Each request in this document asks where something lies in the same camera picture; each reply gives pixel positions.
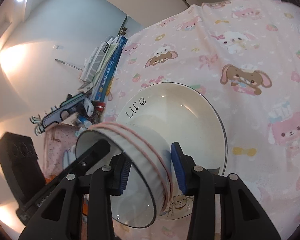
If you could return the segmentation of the large white black-rimmed bowl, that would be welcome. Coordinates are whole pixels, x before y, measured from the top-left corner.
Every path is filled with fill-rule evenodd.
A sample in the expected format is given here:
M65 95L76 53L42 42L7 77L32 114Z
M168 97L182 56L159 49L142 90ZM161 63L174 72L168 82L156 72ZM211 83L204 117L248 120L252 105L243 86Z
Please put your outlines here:
M93 173L111 166L109 183L113 218L131 228L152 225L172 194L168 143L147 127L107 124L84 131L76 142L76 157L96 147Z

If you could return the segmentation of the white plate with life text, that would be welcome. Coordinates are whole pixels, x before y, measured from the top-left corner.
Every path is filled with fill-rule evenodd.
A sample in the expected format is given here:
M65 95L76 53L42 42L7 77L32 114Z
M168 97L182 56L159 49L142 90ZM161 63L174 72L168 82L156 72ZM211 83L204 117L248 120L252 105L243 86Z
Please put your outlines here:
M178 83L151 85L125 105L117 121L155 130L171 145L178 142L186 155L208 171L222 175L226 167L227 145L223 124L211 104L197 91ZM178 187L171 160L173 193L157 217L175 220L192 212L193 197Z

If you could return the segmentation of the pink strawberry pattern bowl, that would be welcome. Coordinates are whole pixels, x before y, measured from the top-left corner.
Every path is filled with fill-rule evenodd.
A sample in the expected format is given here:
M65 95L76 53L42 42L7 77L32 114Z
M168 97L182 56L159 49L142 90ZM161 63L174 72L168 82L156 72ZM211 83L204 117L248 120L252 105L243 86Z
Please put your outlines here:
M171 154L166 140L151 128L120 122L102 122L88 131L101 133L124 152L154 197L157 212L164 211L173 193Z

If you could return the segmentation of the pink bag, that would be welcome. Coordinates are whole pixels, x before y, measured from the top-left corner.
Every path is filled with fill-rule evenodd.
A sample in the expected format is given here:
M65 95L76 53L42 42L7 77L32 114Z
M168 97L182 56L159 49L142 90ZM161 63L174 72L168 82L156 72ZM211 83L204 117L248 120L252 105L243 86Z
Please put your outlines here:
M44 156L42 173L47 182L57 177L76 159L76 142L86 128L59 124L44 136Z

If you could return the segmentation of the stack of books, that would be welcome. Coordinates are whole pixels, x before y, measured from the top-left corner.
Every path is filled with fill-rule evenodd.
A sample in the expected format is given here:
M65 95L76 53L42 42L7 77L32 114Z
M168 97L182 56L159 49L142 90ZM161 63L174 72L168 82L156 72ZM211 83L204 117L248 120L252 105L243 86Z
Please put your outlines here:
M115 67L119 61L127 39L124 36L111 38L95 48L86 61L80 80L80 93L87 93L91 100L103 101L107 85L113 77Z

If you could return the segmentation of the pink cartoon tablecloth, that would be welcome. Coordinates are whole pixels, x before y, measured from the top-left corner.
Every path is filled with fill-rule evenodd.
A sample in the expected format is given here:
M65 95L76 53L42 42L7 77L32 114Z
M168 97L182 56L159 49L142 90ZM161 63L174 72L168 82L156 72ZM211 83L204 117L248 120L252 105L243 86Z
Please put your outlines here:
M277 0L192 5L133 35L123 50L103 120L161 82L207 98L237 173L282 239L300 225L300 7Z

